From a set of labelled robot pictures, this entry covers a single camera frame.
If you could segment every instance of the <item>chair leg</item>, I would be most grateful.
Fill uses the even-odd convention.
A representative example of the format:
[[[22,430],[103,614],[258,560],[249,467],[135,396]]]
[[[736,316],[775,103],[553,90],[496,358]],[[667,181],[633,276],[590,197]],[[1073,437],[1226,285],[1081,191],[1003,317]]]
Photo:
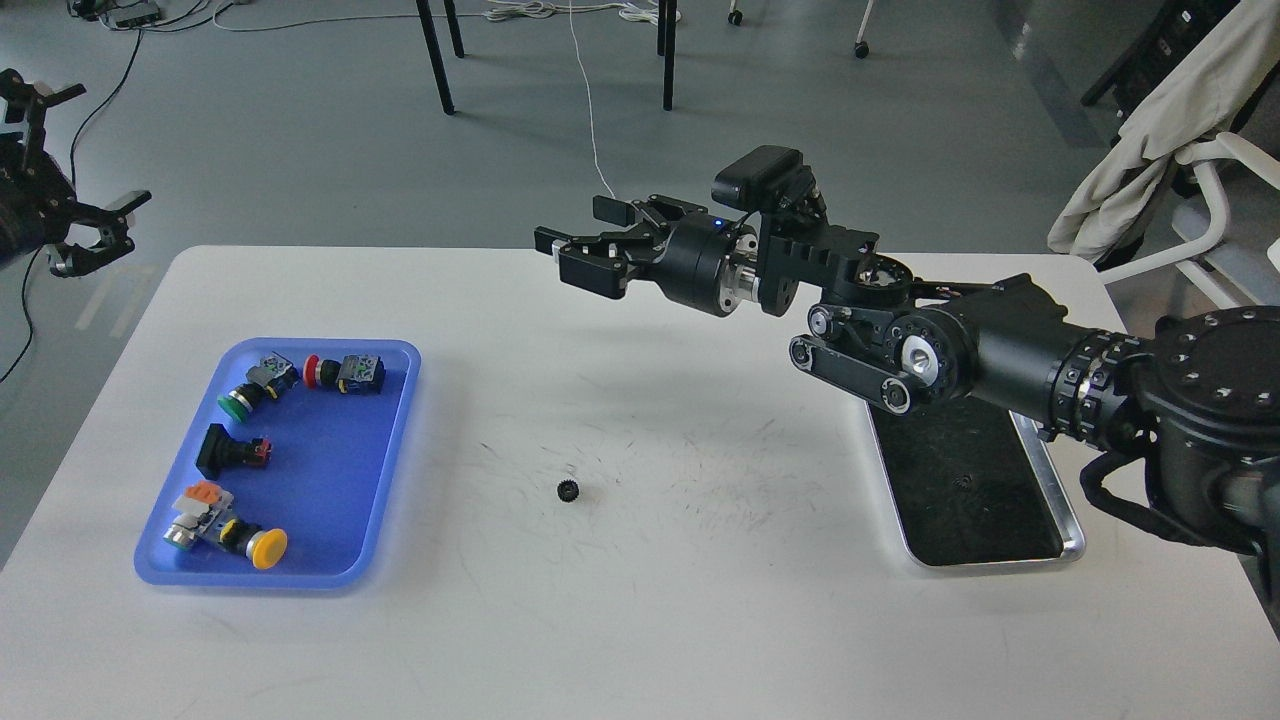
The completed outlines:
[[[449,94],[449,78],[444,74],[444,59],[440,56],[440,41],[435,38],[435,22],[431,20],[431,4],[417,1],[417,17],[422,20],[422,35],[426,37],[426,53],[431,56],[431,72],[435,73],[435,88],[440,92],[440,106],[445,115],[452,115],[453,96]]]
[[[453,55],[466,58],[462,49],[462,29],[458,28],[458,10],[453,6],[453,0],[444,0],[444,15],[449,20],[449,40],[453,41]]]
[[[671,110],[671,100],[676,85],[676,0],[666,0],[667,4],[667,31],[663,33],[666,46],[663,47],[662,70],[662,109]]]

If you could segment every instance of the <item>black mat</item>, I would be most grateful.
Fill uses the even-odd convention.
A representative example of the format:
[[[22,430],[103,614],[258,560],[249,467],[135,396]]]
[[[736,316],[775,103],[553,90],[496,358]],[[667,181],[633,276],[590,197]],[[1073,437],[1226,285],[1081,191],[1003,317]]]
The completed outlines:
[[[965,398],[905,418],[872,409],[908,547],[933,566],[1062,553],[1009,413]]]

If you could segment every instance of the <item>cable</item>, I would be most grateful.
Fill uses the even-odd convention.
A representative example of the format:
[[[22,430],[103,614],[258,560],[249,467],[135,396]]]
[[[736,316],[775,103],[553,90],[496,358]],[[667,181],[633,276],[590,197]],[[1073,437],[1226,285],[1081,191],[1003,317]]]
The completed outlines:
[[[81,133],[84,132],[84,128],[88,127],[90,120],[92,120],[99,113],[101,113],[104,108],[110,105],[111,100],[115,100],[115,96],[119,95],[120,88],[124,87],[124,81],[129,79],[129,70],[133,69],[133,60],[138,58],[138,47],[142,46],[142,32],[143,31],[141,29],[138,31],[138,38],[133,42],[133,54],[129,55],[129,64],[124,67],[124,74],[120,76],[120,82],[115,83],[115,90],[113,90],[111,94],[106,96],[106,100],[104,100],[97,108],[93,108],[93,111],[90,113],[88,117],[84,118],[84,122],[81,123],[81,127],[76,129],[76,136],[72,137],[72,150],[70,150],[72,190],[76,188],[76,145],[79,142],[79,136]]]
[[[22,359],[27,355],[31,341],[36,340],[36,324],[31,322],[31,309],[27,307],[27,281],[31,279],[31,268],[36,264],[36,258],[40,258],[38,250],[31,254],[31,261],[27,263],[27,269],[22,273],[22,316],[27,319],[27,343],[22,346],[22,352],[13,359],[13,364],[4,372],[4,375],[0,375],[0,383],[9,379],[18,363],[22,363]]]
[[[582,64],[582,49],[577,44],[577,31],[573,29],[573,0],[568,0],[568,32],[573,36],[573,54],[577,55],[577,67],[582,70],[582,82],[586,83],[586,118],[591,127],[591,159],[595,161],[595,172],[604,183],[604,190],[609,191],[609,197],[617,200],[617,193],[609,187],[609,181],[604,179],[604,170],[600,169],[600,151],[595,145],[595,105],[591,102],[591,81],[586,78],[586,65]]]
[[[543,1],[536,1],[536,0],[531,1],[531,3],[515,3],[515,1],[511,1],[511,0],[488,0],[488,1],[490,4],[493,4],[493,5],[499,5],[499,6],[498,8],[492,8],[489,10],[483,12],[483,13],[457,13],[457,17],[460,17],[460,18],[485,18],[485,19],[488,19],[490,22],[495,22],[497,23],[497,22],[502,22],[502,20],[509,20],[512,18],[550,18],[553,15],[562,14],[562,13],[564,13],[564,14],[595,13],[595,12],[599,12],[599,10],[617,9],[618,10],[618,17],[621,17],[625,20],[628,20],[628,22],[646,22],[646,23],[652,23],[652,24],[658,24],[658,10],[657,10],[658,3],[657,3],[657,0],[649,0],[649,5],[650,6],[648,9],[640,8],[635,3],[604,3],[604,4],[598,4],[598,5],[580,5],[580,6],[573,6],[572,3],[570,3],[568,5],[557,5],[554,3],[543,3]],[[204,24],[204,23],[207,23],[207,22],[212,22],[214,27],[216,27],[219,29],[225,29],[225,31],[229,31],[229,32],[266,32],[266,31],[273,31],[273,29],[288,29],[288,28],[303,27],[303,26],[319,24],[319,23],[338,23],[338,22],[347,22],[347,20],[385,20],[385,19],[403,19],[403,18],[417,19],[417,17],[419,17],[417,13],[401,13],[401,14],[390,14],[390,15],[349,15],[349,17],[340,17],[340,18],[315,18],[315,19],[308,19],[308,20],[298,20],[298,22],[293,22],[293,23],[285,23],[285,24],[279,24],[279,26],[269,26],[269,27],[228,27],[228,26],[224,26],[220,22],[218,22],[218,18],[221,17],[223,13],[225,13],[227,10],[229,10],[233,5],[236,5],[236,3],[228,0],[227,4],[224,4],[223,6],[220,6],[216,10],[214,10],[214,13],[212,13],[211,17],[205,18],[204,20],[201,20],[197,24]],[[676,22],[680,22],[680,18],[681,18],[681,14],[677,12],[676,13]],[[187,28],[180,28],[180,29],[188,29],[189,27],[196,27],[196,24],[188,26]]]
[[[401,19],[401,18],[413,18],[413,19],[417,19],[417,17],[419,17],[417,13],[402,13],[402,14],[394,14],[394,15],[351,15],[351,17],[343,17],[343,18],[315,18],[315,19],[310,19],[310,20],[298,20],[298,22],[294,22],[294,23],[285,23],[283,26],[270,26],[270,27],[227,27],[227,26],[219,23],[218,22],[219,15],[221,15],[223,13],[225,13],[234,4],[236,3],[228,1],[221,8],[214,10],[214,14],[212,14],[212,18],[211,18],[212,22],[214,22],[214,27],[216,27],[219,29],[225,29],[225,31],[229,31],[229,32],[266,32],[266,31],[270,31],[270,29],[288,29],[291,27],[302,27],[302,26],[311,26],[311,24],[320,24],[320,23],[340,23],[340,22],[347,22],[347,20],[389,20],[389,19]],[[433,17],[442,17],[442,15],[433,15]],[[479,18],[479,17],[481,17],[481,13],[457,13],[457,17],[460,17],[460,18]]]
[[[635,3],[602,3],[598,5],[577,5],[573,3],[568,5],[557,5],[556,3],[544,3],[539,0],[532,0],[529,3],[517,3],[512,0],[489,0],[490,4],[498,5],[498,8],[492,8],[485,10],[483,15],[486,20],[499,23],[502,20],[509,20],[513,18],[550,18],[553,15],[566,13],[572,17],[575,13],[598,13],[600,10],[618,10],[618,17],[632,23],[650,23],[658,24],[658,3],[657,0],[649,0],[649,8],[640,8]],[[676,20],[680,20],[680,13],[676,13]]]

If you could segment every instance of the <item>beige cloth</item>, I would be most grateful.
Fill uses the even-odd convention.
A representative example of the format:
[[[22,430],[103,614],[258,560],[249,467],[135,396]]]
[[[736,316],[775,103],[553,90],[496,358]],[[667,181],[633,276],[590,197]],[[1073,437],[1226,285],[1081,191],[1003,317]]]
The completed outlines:
[[[1179,147],[1224,129],[1280,63],[1280,0],[1243,0],[1120,127],[1062,209],[1048,247],[1093,263],[1142,213]],[[1129,170],[1137,177],[1123,183]]]

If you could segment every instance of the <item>table leg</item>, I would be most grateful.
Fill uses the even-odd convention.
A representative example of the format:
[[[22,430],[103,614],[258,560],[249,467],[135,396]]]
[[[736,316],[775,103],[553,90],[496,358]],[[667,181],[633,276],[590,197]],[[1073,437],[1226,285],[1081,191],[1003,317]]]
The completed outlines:
[[[667,23],[663,33],[662,109],[671,110],[671,97],[676,85],[676,0],[666,0]]]
[[[667,50],[667,0],[658,0],[658,56]]]
[[[458,28],[458,10],[453,6],[453,0],[444,0],[444,15],[449,20],[449,40],[453,41],[453,55],[466,58],[462,50],[462,29]]]
[[[452,115],[453,96],[449,94],[449,78],[444,74],[444,59],[440,58],[440,42],[435,38],[435,22],[431,20],[431,4],[417,1],[417,17],[422,20],[422,35],[426,37],[426,51],[431,56],[431,72],[435,73],[435,88],[440,91],[440,106],[445,115]]]

